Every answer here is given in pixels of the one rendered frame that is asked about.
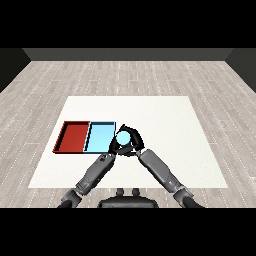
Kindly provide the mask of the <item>small blue can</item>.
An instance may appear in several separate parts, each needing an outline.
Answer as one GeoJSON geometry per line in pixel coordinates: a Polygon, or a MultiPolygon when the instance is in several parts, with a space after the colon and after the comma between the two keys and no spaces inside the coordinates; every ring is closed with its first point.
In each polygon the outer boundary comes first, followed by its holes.
{"type": "Polygon", "coordinates": [[[116,134],[116,140],[122,147],[129,146],[131,143],[131,137],[127,131],[118,132],[116,134]]]}

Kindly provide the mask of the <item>light blue shallow open box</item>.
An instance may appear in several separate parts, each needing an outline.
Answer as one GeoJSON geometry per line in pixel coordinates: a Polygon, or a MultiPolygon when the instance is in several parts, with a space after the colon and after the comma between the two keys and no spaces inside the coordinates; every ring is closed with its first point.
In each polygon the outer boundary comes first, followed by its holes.
{"type": "Polygon", "coordinates": [[[115,130],[114,121],[92,121],[86,135],[83,152],[85,154],[107,153],[115,130]]]}

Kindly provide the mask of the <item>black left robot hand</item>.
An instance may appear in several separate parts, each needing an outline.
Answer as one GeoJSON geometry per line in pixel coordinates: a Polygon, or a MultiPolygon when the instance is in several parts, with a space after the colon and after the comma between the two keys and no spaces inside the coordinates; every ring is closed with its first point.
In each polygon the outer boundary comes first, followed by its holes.
{"type": "Polygon", "coordinates": [[[118,138],[118,135],[124,131],[124,127],[125,125],[122,125],[120,127],[120,129],[118,130],[118,132],[114,135],[114,137],[112,138],[111,142],[110,142],[110,145],[109,145],[109,149],[108,149],[108,153],[109,154],[114,154],[114,155],[117,155],[119,150],[125,146],[125,143],[120,140],[118,138]]]}

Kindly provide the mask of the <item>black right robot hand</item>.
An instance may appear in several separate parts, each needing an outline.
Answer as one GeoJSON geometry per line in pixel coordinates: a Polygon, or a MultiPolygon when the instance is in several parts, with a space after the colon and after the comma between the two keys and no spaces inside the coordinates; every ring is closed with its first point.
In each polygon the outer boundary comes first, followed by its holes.
{"type": "Polygon", "coordinates": [[[122,147],[118,154],[127,157],[139,155],[141,150],[145,148],[141,135],[136,129],[128,126],[124,127],[124,131],[127,131],[130,134],[131,143],[129,146],[122,147]]]}

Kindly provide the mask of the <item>dark grey robot body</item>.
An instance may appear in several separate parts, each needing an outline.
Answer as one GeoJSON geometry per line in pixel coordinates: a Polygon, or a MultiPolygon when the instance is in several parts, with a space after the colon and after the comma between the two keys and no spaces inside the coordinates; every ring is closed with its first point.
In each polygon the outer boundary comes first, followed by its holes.
{"type": "Polygon", "coordinates": [[[98,208],[158,208],[158,204],[155,200],[142,197],[138,188],[132,189],[131,196],[125,196],[124,189],[118,188],[116,195],[101,200],[98,208]]]}

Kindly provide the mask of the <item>red shallow open box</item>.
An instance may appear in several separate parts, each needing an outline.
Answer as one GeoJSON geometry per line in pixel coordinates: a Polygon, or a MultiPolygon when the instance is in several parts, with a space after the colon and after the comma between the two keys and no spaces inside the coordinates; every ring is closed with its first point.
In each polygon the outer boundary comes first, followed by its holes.
{"type": "Polygon", "coordinates": [[[56,140],[53,153],[83,154],[89,124],[89,121],[65,121],[56,140]]]}

